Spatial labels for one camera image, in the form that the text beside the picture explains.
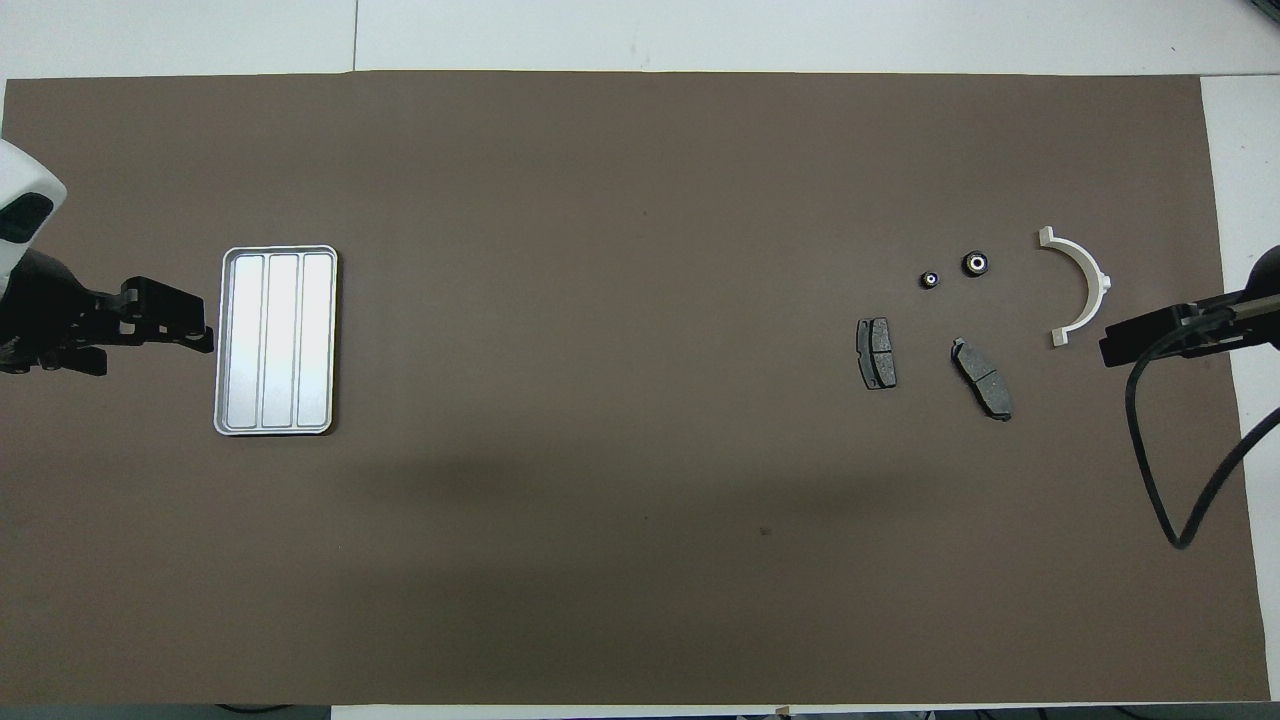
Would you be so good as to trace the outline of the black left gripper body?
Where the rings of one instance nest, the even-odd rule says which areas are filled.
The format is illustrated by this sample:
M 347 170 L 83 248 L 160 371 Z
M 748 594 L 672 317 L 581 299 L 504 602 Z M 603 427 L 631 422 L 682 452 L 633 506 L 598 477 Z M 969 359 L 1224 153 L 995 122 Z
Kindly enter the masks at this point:
M 124 318 L 115 301 L 83 287 L 59 260 L 27 251 L 3 292 L 3 373 L 19 375 L 40 366 L 105 375 L 106 346 L 148 342 L 146 334 L 122 331 Z

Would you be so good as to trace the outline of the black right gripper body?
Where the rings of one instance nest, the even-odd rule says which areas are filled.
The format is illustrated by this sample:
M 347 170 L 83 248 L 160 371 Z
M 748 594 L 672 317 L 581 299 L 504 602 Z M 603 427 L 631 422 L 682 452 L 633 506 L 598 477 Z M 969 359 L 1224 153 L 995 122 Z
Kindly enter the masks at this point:
M 1197 357 L 1260 345 L 1279 347 L 1279 247 L 1263 252 L 1254 263 L 1243 290 L 1197 300 L 1193 318 L 1203 319 L 1196 347 L 1185 352 Z

